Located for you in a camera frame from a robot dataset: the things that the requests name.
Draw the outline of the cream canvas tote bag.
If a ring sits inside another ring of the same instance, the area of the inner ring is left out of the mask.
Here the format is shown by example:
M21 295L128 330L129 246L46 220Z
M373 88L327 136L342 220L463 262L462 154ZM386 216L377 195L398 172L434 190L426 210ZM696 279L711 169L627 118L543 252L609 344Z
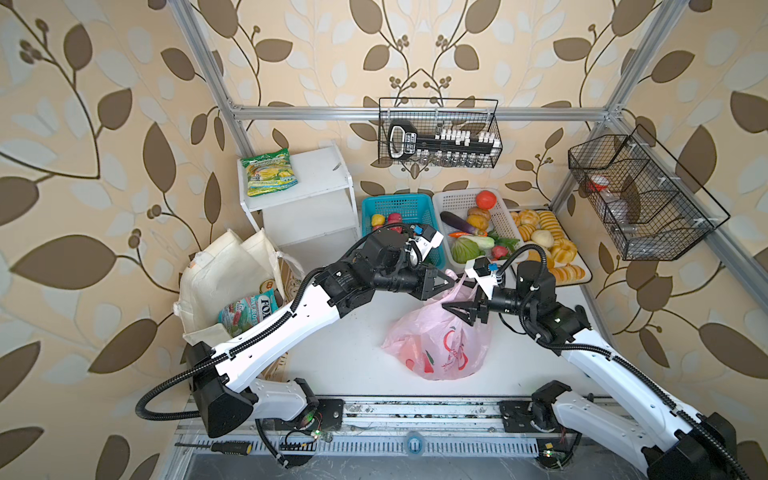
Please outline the cream canvas tote bag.
M278 300L295 297L305 271L299 261L278 250L263 230L243 240L227 230L194 254L180 277L180 293L173 305L181 319L182 338L189 346L204 342L214 347L234 337L217 322L227 305L275 289Z

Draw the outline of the black yellow screwdriver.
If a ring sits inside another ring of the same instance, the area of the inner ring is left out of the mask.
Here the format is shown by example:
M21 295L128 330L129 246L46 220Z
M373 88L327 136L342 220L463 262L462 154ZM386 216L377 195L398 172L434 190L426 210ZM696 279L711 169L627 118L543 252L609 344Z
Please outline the black yellow screwdriver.
M227 441L213 441L213 442L199 442L199 443L183 443L176 442L175 447L202 449L214 453L221 453L225 455L237 455L247 456L253 450L253 444L248 441L240 440L227 440Z

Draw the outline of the green snack bag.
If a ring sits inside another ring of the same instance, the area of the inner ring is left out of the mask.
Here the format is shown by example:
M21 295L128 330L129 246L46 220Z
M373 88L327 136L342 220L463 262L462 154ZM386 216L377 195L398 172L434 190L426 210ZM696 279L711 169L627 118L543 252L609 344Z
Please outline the green snack bag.
M284 191L298 184L287 149L243 158L240 164L246 175L246 193L249 197Z

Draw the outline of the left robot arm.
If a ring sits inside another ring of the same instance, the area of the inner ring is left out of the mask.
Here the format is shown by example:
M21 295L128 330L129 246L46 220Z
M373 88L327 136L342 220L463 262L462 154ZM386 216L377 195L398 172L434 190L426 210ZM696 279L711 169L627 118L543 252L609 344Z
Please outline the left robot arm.
M317 400L308 383L265 381L262 372L305 338L371 302L378 291L428 300L455 281L427 264L443 234L428 224L385 225L337 261L311 270L294 300L257 326L214 347L193 346L189 369L144 394L135 407L147 421L199 418L222 437L249 418L302 422Z

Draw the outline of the red tomato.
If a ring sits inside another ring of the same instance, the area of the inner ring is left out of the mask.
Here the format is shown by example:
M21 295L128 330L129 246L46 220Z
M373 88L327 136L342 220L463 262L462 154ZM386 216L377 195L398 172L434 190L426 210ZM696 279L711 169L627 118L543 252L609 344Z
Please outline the red tomato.
M497 203L497 197L489 190L482 190L475 196L475 204L477 208L483 210L492 210Z

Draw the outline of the white two-tier shelf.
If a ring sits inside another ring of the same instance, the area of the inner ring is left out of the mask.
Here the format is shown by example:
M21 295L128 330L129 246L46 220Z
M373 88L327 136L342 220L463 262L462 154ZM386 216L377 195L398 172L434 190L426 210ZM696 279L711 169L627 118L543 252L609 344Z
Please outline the white two-tier shelf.
M264 229L278 247L344 231L360 237L354 182L338 146L293 155L291 165L295 186L255 197L247 194L245 170L237 166L240 206L254 230Z

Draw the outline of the bread tray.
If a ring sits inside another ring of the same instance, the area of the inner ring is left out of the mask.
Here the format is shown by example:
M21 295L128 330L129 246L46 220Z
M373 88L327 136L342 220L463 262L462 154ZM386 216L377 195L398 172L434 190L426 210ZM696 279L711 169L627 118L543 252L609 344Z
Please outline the bread tray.
M536 244L544 249L548 270L556 285L586 284L592 273L579 254L555 214L549 210L521 210L510 213L524 244Z

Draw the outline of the white plastic vegetable basket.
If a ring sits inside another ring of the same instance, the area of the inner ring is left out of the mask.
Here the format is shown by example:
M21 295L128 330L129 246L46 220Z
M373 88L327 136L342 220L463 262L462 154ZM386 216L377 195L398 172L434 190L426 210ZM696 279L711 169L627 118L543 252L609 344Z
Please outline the white plastic vegetable basket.
M475 196L482 190L489 190L497 197L497 203L490 211L476 207ZM462 270L465 264L456 264L452 258L450 247L454 239L467 236L480 246L490 260L498 257L501 252L497 245L505 247L506 255L523 244L518 229L509 210L497 190L474 188L451 190L437 193L432 199L435 212L438 214L439 230L445 235L443 244L447 250L448 261L455 269ZM440 219L442 211L450 211L468 221L479 230L479 235L469 235L447 226Z

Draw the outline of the green cabbage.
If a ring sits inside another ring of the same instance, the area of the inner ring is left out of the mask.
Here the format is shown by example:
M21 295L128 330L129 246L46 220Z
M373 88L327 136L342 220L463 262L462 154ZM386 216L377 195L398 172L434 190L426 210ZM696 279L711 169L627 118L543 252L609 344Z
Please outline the green cabbage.
M467 236L454 239L450 247L450 252L456 264L465 264L469 260L485 255L484 250Z

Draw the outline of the pink plastic grocery bag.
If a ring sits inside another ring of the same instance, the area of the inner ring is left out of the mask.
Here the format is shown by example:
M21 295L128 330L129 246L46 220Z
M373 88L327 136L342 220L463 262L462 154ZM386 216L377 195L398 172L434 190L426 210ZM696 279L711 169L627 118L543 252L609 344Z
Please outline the pink plastic grocery bag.
M463 302L478 292L466 276L447 275L456 281L449 290L427 300L401 317L389 329L382 349L411 372L430 381L453 381L477 373L492 342L492 326L470 326L443 308L447 302Z

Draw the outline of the teal plastic fruit basket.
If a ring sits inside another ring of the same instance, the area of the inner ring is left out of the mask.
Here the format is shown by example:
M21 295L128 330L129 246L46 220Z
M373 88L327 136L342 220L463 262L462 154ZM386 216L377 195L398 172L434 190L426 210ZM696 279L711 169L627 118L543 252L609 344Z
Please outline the teal plastic fruit basket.
M361 222L362 236L366 237L374 231L372 218L375 214L382 215L385 220L391 214L401 217L400 223L425 224L438 231L437 215L432 206L431 198L425 194L382 195L369 197L362 201ZM446 268L447 255L442 243L432 248L423 257L422 264L430 264L439 270Z

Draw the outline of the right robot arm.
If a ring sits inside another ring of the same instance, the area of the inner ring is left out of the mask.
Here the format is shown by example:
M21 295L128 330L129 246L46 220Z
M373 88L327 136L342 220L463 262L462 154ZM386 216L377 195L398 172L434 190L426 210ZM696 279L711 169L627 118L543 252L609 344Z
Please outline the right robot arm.
M733 425L717 413L703 415L620 355L590 326L582 306L558 302L555 277L544 259L516 260L528 250L545 254L533 244L503 264L486 257L467 261L465 273L480 290L471 301L446 303L445 310L468 325L487 322L490 313L517 316L526 336L585 373L628 414L614 414L551 381L531 396L532 424L581 433L649 479L747 478Z

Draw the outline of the teal red snack bag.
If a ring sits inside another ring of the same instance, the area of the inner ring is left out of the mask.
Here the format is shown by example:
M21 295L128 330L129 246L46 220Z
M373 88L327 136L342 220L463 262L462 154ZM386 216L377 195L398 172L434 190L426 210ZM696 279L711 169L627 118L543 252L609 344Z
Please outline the teal red snack bag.
M235 337L258 325L276 312L278 307L275 290L270 289L227 305L218 313L217 323L230 336Z

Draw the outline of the purple eggplant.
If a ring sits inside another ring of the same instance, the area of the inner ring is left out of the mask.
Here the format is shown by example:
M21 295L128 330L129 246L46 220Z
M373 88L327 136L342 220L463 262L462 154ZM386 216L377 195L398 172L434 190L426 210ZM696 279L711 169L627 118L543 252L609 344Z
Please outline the purple eggplant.
M461 231L469 235L479 235L479 230L476 227L450 211L442 211L440 213L440 219L444 224L456 229L457 231Z

